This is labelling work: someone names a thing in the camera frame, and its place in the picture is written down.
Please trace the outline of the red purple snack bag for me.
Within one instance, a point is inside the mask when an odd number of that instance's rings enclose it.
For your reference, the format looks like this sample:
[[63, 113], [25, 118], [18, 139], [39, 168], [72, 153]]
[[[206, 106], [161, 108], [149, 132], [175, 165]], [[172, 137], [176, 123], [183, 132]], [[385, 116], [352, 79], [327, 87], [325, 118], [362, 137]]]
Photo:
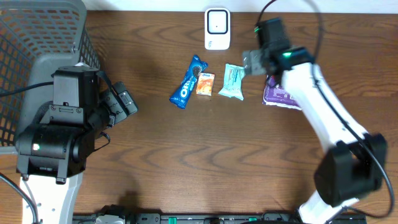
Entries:
[[293, 97], [280, 85], [277, 85], [274, 77], [268, 76], [262, 98], [262, 104], [268, 106], [278, 106], [282, 108], [301, 110], [301, 107]]

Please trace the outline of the mint green snack packet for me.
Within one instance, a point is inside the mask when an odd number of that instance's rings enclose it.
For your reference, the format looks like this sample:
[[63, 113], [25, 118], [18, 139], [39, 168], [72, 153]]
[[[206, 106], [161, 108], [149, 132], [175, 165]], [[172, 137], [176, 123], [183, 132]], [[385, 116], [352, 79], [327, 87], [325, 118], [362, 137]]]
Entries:
[[244, 77], [245, 71], [243, 67], [227, 63], [224, 71], [223, 87], [218, 94], [243, 101], [244, 97], [241, 86]]

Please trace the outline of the blue Oreo cookie pack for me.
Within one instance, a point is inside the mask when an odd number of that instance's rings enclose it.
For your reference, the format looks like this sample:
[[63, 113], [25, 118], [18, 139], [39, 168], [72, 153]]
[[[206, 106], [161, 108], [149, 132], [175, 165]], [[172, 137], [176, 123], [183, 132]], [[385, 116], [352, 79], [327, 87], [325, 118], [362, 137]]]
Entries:
[[206, 62], [201, 61], [198, 55], [194, 55], [190, 66], [185, 73], [184, 79], [174, 94], [169, 98], [169, 101], [176, 107], [185, 109], [198, 80], [199, 74], [207, 67], [208, 64]]

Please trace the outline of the small orange snack box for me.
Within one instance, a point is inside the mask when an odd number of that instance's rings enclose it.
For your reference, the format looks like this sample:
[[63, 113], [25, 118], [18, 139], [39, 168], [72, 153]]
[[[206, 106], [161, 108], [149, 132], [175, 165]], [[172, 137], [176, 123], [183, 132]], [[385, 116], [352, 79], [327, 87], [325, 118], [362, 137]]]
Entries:
[[200, 73], [197, 81], [197, 95], [211, 96], [214, 85], [215, 74], [213, 73]]

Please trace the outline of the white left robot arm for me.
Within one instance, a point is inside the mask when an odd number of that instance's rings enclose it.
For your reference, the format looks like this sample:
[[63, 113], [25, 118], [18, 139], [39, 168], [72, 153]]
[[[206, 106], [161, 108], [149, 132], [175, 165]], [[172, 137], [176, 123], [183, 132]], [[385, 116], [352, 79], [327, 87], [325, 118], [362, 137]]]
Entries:
[[95, 141], [137, 112], [124, 83], [97, 68], [60, 67], [52, 76], [52, 99], [16, 139], [20, 187], [32, 211], [23, 223], [71, 223]]

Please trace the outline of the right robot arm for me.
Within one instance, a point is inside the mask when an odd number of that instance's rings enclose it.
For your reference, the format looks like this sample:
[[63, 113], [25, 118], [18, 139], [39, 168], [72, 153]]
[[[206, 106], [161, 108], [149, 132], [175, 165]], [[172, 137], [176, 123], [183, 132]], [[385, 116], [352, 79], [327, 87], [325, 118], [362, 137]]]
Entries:
[[345, 109], [323, 78], [305, 47], [248, 50], [243, 53], [248, 75], [266, 75], [293, 97], [315, 131], [324, 157], [314, 173], [316, 191], [298, 209], [304, 223], [329, 223], [361, 198], [385, 184], [390, 206], [395, 196], [384, 164], [387, 142], [369, 134]]

